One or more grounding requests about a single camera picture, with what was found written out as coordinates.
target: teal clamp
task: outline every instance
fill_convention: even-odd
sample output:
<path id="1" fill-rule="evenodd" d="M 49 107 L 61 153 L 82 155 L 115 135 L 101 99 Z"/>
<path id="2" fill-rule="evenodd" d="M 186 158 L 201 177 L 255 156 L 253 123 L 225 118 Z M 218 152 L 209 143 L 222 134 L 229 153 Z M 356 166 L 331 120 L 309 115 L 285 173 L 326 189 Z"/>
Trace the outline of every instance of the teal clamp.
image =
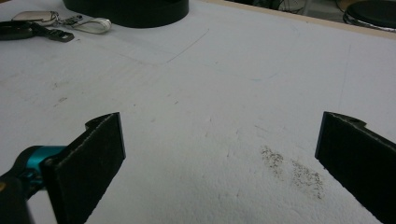
<path id="1" fill-rule="evenodd" d="M 50 146 L 50 147 L 40 147 L 35 150 L 35 152 L 30 156 L 29 160 L 26 162 L 27 169 L 34 169 L 40 176 L 41 170 L 39 163 L 44 159 L 56 155 L 64 150 L 65 147 L 61 146 Z"/>

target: metal object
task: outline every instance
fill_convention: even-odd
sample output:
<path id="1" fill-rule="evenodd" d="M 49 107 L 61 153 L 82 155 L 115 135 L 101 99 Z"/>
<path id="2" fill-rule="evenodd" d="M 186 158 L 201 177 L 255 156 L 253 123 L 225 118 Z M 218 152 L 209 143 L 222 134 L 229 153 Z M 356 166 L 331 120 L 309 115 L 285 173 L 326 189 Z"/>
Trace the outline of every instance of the metal object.
<path id="1" fill-rule="evenodd" d="M 59 20 L 58 22 L 64 26 L 72 26 L 72 25 L 78 23 L 79 21 L 82 21 L 81 15 L 70 17 L 64 21 Z"/>
<path id="2" fill-rule="evenodd" d="M 0 176 L 0 223 L 30 224 L 26 201 L 46 189 L 57 222 L 84 223 L 125 159 L 120 114 L 92 119 L 67 147 L 29 147 Z"/>
<path id="3" fill-rule="evenodd" d="M 41 26 L 56 24 L 59 19 L 58 12 L 55 11 L 23 11 L 18 13 L 13 21 L 34 21 Z"/>
<path id="4" fill-rule="evenodd" d="M 362 27 L 371 28 L 371 29 L 375 29 L 375 30 L 382 30 L 382 31 L 396 33 L 395 28 L 382 27 L 382 26 L 373 25 L 373 24 L 365 22 L 365 21 L 360 21 L 360 20 L 357 20 L 354 17 L 350 16 L 347 13 L 344 14 L 343 20 L 346 24 L 350 24 L 350 25 L 362 26 Z"/>
<path id="5" fill-rule="evenodd" d="M 383 223 L 396 223 L 396 145 L 365 122 L 324 112 L 315 157 Z"/>

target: workbench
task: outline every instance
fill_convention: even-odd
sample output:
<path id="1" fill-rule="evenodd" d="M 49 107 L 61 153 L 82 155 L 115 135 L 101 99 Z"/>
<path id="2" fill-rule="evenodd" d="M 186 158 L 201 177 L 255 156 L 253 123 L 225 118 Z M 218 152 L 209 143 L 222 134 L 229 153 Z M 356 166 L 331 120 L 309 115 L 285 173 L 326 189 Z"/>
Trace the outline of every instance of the workbench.
<path id="1" fill-rule="evenodd" d="M 12 0 L 0 21 L 25 10 L 77 14 Z M 0 42 L 1 174 L 120 112 L 126 160 L 87 223 L 379 223 L 314 155 L 324 111 L 396 141 L 395 34 L 217 0 L 158 28 L 65 30 Z M 29 206 L 55 223 L 46 191 Z"/>

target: scuff mark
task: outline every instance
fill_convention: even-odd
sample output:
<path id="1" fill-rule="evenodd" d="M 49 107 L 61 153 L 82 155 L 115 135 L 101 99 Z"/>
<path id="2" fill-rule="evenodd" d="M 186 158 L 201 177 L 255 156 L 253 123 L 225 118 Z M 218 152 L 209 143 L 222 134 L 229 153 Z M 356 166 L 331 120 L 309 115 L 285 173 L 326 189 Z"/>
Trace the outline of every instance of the scuff mark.
<path id="1" fill-rule="evenodd" d="M 58 100 L 58 102 L 61 103 L 61 102 L 65 101 L 65 100 L 67 100 L 67 97 L 62 97 L 61 99 Z"/>
<path id="2" fill-rule="evenodd" d="M 293 165 L 292 185 L 314 198 L 323 199 L 323 181 L 320 174 L 308 169 L 297 161 L 291 161 Z"/>
<path id="3" fill-rule="evenodd" d="M 53 86 L 52 86 L 52 90 L 54 91 L 54 90 L 56 90 L 56 89 L 58 89 L 58 88 L 61 88 L 61 87 L 64 86 L 64 85 L 67 85 L 67 84 L 69 84 L 69 81 L 54 82 L 54 83 L 53 83 Z"/>
<path id="4" fill-rule="evenodd" d="M 241 196 L 242 190 L 239 189 L 238 192 L 236 192 L 236 197 L 239 198 L 239 196 Z"/>
<path id="5" fill-rule="evenodd" d="M 192 42 L 188 47 L 186 47 L 185 49 L 183 49 L 178 55 L 176 55 L 175 57 L 171 58 L 169 61 L 167 61 L 167 63 L 172 62 L 175 58 L 177 58 L 178 56 L 180 56 L 182 53 L 184 53 L 186 50 L 190 49 L 194 44 L 196 44 L 200 39 L 202 39 L 207 33 L 209 32 L 209 29 L 206 30 L 206 32 L 201 35 L 200 37 L 198 37 L 198 39 L 196 39 L 194 42 Z"/>
<path id="6" fill-rule="evenodd" d="M 343 101 L 344 97 L 344 88 L 347 82 L 347 68 L 349 66 L 349 58 L 350 58 L 350 50 L 351 50 L 352 44 L 349 44 L 348 52 L 347 52 L 347 57 L 346 57 L 346 65 L 344 67 L 344 80 L 343 80 L 343 86 L 341 87 L 341 94 L 340 94 L 340 99 L 338 100 L 338 110 L 340 110 L 341 103 Z"/>
<path id="7" fill-rule="evenodd" d="M 282 176 L 282 155 L 273 152 L 268 146 L 264 146 L 262 147 L 262 160 L 265 165 L 270 168 L 275 177 L 280 178 Z"/>
<path id="8" fill-rule="evenodd" d="M 254 125 L 254 127 L 263 131 L 263 132 L 269 133 L 268 130 L 265 130 L 263 127 L 260 127 L 259 125 Z"/>

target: black object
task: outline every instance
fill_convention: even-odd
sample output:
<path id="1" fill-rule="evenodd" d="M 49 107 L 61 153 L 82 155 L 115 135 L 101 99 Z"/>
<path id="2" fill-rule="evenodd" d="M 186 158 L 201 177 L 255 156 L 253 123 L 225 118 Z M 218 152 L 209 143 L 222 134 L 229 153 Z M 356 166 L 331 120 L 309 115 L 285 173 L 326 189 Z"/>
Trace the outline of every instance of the black object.
<path id="1" fill-rule="evenodd" d="M 279 10 L 280 0 L 226 0 L 229 2 L 235 2 L 239 4 L 254 6 L 254 7 L 264 7 L 273 10 Z"/>
<path id="2" fill-rule="evenodd" d="M 46 188 L 60 224 L 84 223 L 125 159 L 120 114 L 86 123 L 67 147 L 29 147 L 0 176 L 0 223 L 33 223 L 26 204 Z"/>
<path id="3" fill-rule="evenodd" d="M 36 35 L 60 42 L 69 42 L 74 38 L 71 33 L 57 29 L 49 30 L 33 21 L 0 22 L 0 40 L 26 39 Z"/>
<path id="4" fill-rule="evenodd" d="M 315 157 L 383 223 L 396 223 L 396 145 L 365 122 L 324 112 Z"/>
<path id="5" fill-rule="evenodd" d="M 362 1 L 346 8 L 346 23 L 396 29 L 396 2 L 393 1 Z"/>
<path id="6" fill-rule="evenodd" d="M 64 0 L 64 5 L 91 17 L 134 28 L 164 26 L 189 13 L 189 0 Z"/>

